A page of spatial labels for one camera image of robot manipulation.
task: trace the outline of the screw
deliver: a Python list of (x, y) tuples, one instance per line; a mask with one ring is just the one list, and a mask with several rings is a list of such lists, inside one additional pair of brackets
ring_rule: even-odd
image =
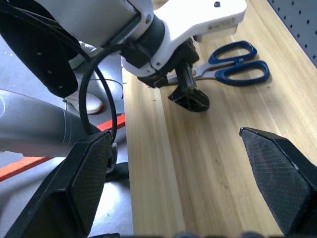
[(149, 24), (149, 22), (151, 21), (151, 15), (147, 16), (147, 19), (145, 20), (145, 24)]

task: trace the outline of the black bracket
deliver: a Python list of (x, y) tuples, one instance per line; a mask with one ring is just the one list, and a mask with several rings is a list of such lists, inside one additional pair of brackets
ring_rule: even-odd
[(193, 40), (188, 39), (176, 49), (161, 70), (149, 77), (139, 78), (139, 80), (152, 88), (168, 86), (166, 75), (175, 69), (179, 87), (168, 98), (191, 112), (206, 111), (210, 107), (209, 98), (196, 88), (192, 73), (193, 63), (198, 60), (199, 55)]

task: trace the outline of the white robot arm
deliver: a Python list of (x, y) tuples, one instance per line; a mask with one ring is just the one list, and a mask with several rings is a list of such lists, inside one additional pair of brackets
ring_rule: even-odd
[[(169, 0), (155, 11), (150, 0), (36, 1), (85, 43), (102, 48), (130, 43), (120, 53), (124, 67), (153, 88), (166, 85), (175, 69), (180, 87), (169, 99), (195, 112), (207, 110), (209, 99), (192, 76), (199, 56), (191, 37), (235, 33), (247, 8), (245, 0)], [(184, 103), (189, 100), (194, 105)]]
[[(192, 37), (233, 34), (247, 7), (245, 0), (169, 0), (156, 11), (150, 0), (36, 1), (59, 23), (53, 21), (54, 27), (62, 26), (78, 40), (105, 49), (127, 45), (119, 52), (124, 67), (153, 88), (165, 86), (166, 75), (175, 69), (179, 86), (169, 99), (193, 112), (207, 110), (209, 98), (192, 75), (199, 60)], [(66, 156), (85, 136), (78, 117), (0, 89), (0, 151)]]

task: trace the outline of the scissors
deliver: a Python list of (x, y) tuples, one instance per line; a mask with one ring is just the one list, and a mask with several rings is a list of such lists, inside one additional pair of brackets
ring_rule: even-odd
[[(217, 58), (220, 54), (232, 49), (246, 49), (249, 51), (249, 53), (242, 56), (230, 57), (226, 59)], [(270, 77), (270, 71), (267, 64), (262, 60), (245, 62), (247, 60), (254, 59), (257, 53), (257, 49), (247, 41), (239, 41), (231, 43), (229, 45), (225, 45), (212, 53), (207, 63), (193, 68), (194, 79), (201, 80), (214, 78), (221, 83), (231, 86), (247, 86), (265, 82)], [(220, 67), (221, 69), (209, 71), (211, 68), (215, 67)], [(263, 76), (245, 80), (236, 80), (229, 78), (231, 75), (254, 68), (260, 69), (263, 72)], [(176, 74), (168, 76), (167, 80), (168, 85), (178, 84)]]

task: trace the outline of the scissor blade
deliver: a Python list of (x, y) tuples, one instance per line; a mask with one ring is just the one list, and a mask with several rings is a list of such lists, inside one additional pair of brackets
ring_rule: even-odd
[(204, 80), (204, 79), (215, 79), (216, 71), (207, 71), (203, 74), (203, 76), (195, 77), (195, 80)]
[(178, 84), (178, 78), (176, 74), (170, 75), (167, 77), (167, 81), (169, 85)]

